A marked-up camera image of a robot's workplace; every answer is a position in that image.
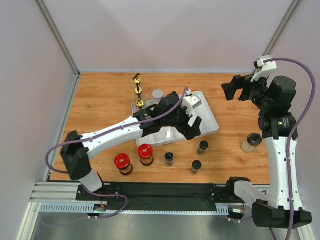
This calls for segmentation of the red lid sauce jar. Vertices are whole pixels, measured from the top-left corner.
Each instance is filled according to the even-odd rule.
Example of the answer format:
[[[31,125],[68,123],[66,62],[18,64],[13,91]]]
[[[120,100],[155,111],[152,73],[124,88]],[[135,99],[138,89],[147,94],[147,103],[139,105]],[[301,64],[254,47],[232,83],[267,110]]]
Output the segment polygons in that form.
[[[125,153],[120,153],[114,158],[114,164],[122,175],[130,175],[133,165],[130,157]]]
[[[150,166],[154,162],[154,150],[153,147],[149,144],[142,144],[138,148],[138,155],[140,162],[144,166]]]

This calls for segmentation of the salt jar blue label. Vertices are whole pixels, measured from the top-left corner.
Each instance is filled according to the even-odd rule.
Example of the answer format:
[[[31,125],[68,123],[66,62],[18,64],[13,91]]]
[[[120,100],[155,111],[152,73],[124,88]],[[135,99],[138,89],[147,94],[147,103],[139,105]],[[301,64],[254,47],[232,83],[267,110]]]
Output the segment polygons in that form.
[[[160,89],[156,89],[152,92],[152,99],[156,102],[159,102],[164,97],[164,92]]]

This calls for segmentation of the clear glass oil bottle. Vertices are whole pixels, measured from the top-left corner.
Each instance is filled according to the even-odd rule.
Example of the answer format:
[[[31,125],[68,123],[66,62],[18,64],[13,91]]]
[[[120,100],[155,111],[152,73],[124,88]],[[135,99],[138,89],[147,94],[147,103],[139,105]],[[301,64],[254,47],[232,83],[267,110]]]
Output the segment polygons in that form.
[[[135,110],[134,112],[137,113],[140,110],[145,110],[148,107],[149,102],[147,100],[138,99],[135,101]]]

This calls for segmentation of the white powder jar black lid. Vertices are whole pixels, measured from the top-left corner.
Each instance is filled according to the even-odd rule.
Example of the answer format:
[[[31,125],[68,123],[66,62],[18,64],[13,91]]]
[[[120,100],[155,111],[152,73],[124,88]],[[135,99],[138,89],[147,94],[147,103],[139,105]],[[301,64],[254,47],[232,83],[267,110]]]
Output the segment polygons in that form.
[[[263,139],[259,133],[250,133],[241,144],[241,150],[244,153],[252,153],[261,143]]]

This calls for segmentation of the glass oil bottle dark sauce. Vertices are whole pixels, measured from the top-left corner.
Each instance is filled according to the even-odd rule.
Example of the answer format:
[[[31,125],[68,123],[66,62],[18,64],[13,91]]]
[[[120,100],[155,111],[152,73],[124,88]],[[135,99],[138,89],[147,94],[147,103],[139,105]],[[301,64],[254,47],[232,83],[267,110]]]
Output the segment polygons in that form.
[[[135,85],[135,102],[142,101],[145,102],[145,91],[140,84]]]

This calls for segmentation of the glass oil bottle brown sauce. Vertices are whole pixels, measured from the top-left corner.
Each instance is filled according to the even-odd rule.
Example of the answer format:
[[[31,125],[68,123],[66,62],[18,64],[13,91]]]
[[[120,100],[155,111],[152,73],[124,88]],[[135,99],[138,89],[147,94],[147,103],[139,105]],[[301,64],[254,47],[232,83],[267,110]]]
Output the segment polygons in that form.
[[[133,77],[132,80],[134,81],[134,83],[136,84],[136,86],[139,88],[140,85],[141,85],[141,82],[142,82],[142,80],[140,79],[140,74],[137,73],[137,74]]]

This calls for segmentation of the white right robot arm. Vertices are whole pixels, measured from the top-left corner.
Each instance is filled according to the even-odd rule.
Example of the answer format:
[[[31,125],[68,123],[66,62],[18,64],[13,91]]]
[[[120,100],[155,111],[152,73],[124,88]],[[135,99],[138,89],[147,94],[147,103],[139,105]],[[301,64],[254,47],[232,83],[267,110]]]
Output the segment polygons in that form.
[[[239,101],[250,100],[259,109],[258,125],[267,148],[270,174],[268,195],[248,180],[238,180],[226,188],[227,200],[236,203],[242,199],[251,207],[257,227],[296,229],[311,224],[312,214],[304,210],[297,184],[298,133],[289,137],[297,122],[289,112],[296,96],[296,82],[277,76],[268,85],[265,77],[252,80],[251,75],[236,75],[221,87],[228,101],[234,99],[237,90],[242,90]]]

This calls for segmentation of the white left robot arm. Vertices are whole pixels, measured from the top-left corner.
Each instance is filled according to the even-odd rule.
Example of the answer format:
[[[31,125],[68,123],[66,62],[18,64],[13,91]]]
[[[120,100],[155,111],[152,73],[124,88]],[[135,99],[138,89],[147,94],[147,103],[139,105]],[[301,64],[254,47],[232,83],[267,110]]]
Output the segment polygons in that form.
[[[102,199],[105,188],[91,167],[91,159],[122,143],[158,133],[164,127],[173,127],[187,140],[192,140],[201,135],[202,119],[197,117],[192,125],[189,121],[194,109],[201,104],[201,98],[190,91],[181,96],[174,91],[111,127],[84,134],[69,132],[60,150],[66,173],[72,181],[79,181],[93,200]]]

